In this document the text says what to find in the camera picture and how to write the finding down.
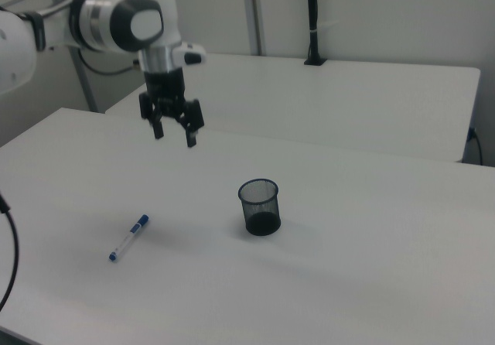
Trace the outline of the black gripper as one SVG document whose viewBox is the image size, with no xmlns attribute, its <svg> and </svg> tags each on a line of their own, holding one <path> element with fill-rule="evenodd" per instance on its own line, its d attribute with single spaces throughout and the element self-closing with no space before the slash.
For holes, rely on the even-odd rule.
<svg viewBox="0 0 495 345">
<path fill-rule="evenodd" d="M 156 140 L 164 136 L 162 115 L 176 118 L 186 133 L 189 148 L 196 145 L 198 131 L 204 126 L 198 100 L 185 101 L 183 69 L 167 73 L 144 73 L 146 92 L 139 95 L 140 114 L 152 127 Z"/>
</svg>

